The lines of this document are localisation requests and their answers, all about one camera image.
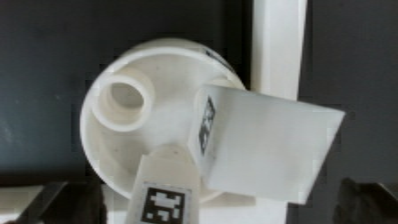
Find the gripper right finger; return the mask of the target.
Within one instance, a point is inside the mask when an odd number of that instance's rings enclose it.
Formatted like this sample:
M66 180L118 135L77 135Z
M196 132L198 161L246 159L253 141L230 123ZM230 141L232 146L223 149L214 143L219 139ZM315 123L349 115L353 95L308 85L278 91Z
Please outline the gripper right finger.
M342 180L335 224L398 224L398 183Z

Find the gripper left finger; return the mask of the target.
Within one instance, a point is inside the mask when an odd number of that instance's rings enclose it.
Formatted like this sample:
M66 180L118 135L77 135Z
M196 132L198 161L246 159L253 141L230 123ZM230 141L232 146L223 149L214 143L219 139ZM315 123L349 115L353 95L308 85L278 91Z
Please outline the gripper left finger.
M15 224L107 224L100 182L47 184Z

